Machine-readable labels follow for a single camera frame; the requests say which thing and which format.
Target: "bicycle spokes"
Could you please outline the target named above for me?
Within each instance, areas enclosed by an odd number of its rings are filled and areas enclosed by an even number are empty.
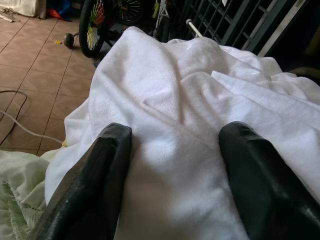
[[[119,18],[123,21],[131,21],[139,16],[141,12],[141,3],[139,0],[122,0]]]
[[[98,28],[102,26],[105,20],[105,7],[102,0],[97,0],[94,4],[88,24],[88,31],[86,34],[89,49],[93,49],[99,40]]]

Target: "tiled floor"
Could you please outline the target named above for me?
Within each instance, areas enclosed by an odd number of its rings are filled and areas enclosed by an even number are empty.
[[[55,40],[63,41],[65,33],[76,33],[79,21],[16,18],[20,21],[0,19],[0,91],[27,94],[18,121],[35,133],[63,141],[64,118],[88,97],[95,71],[77,40],[73,50],[55,44]],[[18,93],[0,93],[0,110],[15,117],[23,100],[24,96]],[[1,141],[13,122],[2,114],[0,119]],[[15,126],[0,149],[41,155],[60,146]]]

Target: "white cloth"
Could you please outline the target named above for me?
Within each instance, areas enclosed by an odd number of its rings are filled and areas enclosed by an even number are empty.
[[[0,6],[28,17],[46,17],[46,0],[0,0]]]
[[[116,238],[245,240],[218,145],[249,124],[320,197],[320,88],[211,39],[160,43],[127,29],[95,71],[88,99],[64,121],[49,165],[48,202],[66,172],[112,122],[132,128],[132,162]]]

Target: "light green fabric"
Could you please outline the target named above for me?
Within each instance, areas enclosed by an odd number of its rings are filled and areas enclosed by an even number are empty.
[[[24,240],[43,213],[45,174],[57,151],[38,157],[0,150],[0,240]]]

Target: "red object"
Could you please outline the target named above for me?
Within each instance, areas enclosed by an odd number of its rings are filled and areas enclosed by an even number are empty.
[[[54,17],[56,19],[60,19],[60,20],[65,20],[56,10],[54,10],[53,8],[48,8],[46,10],[46,12],[51,16]]]

